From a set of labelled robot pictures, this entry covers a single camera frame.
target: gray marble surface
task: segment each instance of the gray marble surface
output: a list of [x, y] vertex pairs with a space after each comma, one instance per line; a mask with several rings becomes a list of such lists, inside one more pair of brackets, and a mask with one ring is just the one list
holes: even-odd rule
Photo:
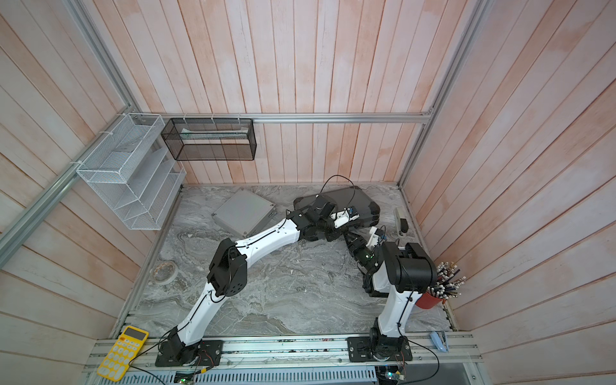
[[[333, 190], [336, 185], [329, 185]], [[379, 225], [385, 225], [390, 240], [397, 239], [394, 209], [403, 207], [394, 185], [363, 185], [362, 189], [381, 207]], [[188, 187], [158, 256], [177, 264], [177, 277], [166, 285], [154, 283], [144, 289], [126, 322], [161, 336], [177, 325], [197, 301], [206, 283], [209, 263], [219, 242], [236, 239], [220, 228], [212, 213], [238, 189], [247, 188], [276, 204], [268, 225], [284, 218], [296, 197], [314, 194], [317, 185], [259, 185]], [[367, 235], [367, 229], [359, 230]], [[416, 241], [413, 231], [401, 244]], [[248, 284], [230, 298], [206, 330], [208, 336], [259, 334], [364, 333], [385, 305], [385, 298], [371, 298], [362, 289], [362, 274], [350, 256], [344, 239], [327, 242], [299, 241], [263, 257], [248, 271]], [[430, 310], [415, 307], [407, 331], [449, 330], [441, 306]]]

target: black wire mesh organizer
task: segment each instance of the black wire mesh organizer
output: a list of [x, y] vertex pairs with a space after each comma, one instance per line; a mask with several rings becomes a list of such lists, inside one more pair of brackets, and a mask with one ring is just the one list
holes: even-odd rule
[[251, 119], [171, 118], [162, 132], [175, 160], [254, 160]]

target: small electronic device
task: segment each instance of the small electronic device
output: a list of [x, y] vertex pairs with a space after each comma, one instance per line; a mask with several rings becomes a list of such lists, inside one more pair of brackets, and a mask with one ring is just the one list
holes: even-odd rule
[[145, 330], [127, 326], [111, 347], [109, 354], [100, 364], [96, 373], [114, 382], [121, 380], [128, 369], [128, 364], [145, 344], [148, 334]]

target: red cup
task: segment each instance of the red cup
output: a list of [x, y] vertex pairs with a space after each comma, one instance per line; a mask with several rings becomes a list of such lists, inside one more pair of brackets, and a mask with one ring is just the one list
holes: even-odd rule
[[423, 293], [421, 297], [415, 302], [415, 306], [419, 306], [422, 309], [432, 309], [439, 302], [445, 303], [444, 299], [435, 298], [428, 293]]

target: white wire rack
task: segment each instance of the white wire rack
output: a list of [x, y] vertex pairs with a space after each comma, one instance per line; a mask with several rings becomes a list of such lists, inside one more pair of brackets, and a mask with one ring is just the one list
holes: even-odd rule
[[129, 229], [159, 230], [186, 175], [167, 148], [150, 150], [163, 127], [160, 115], [128, 114], [77, 170]]

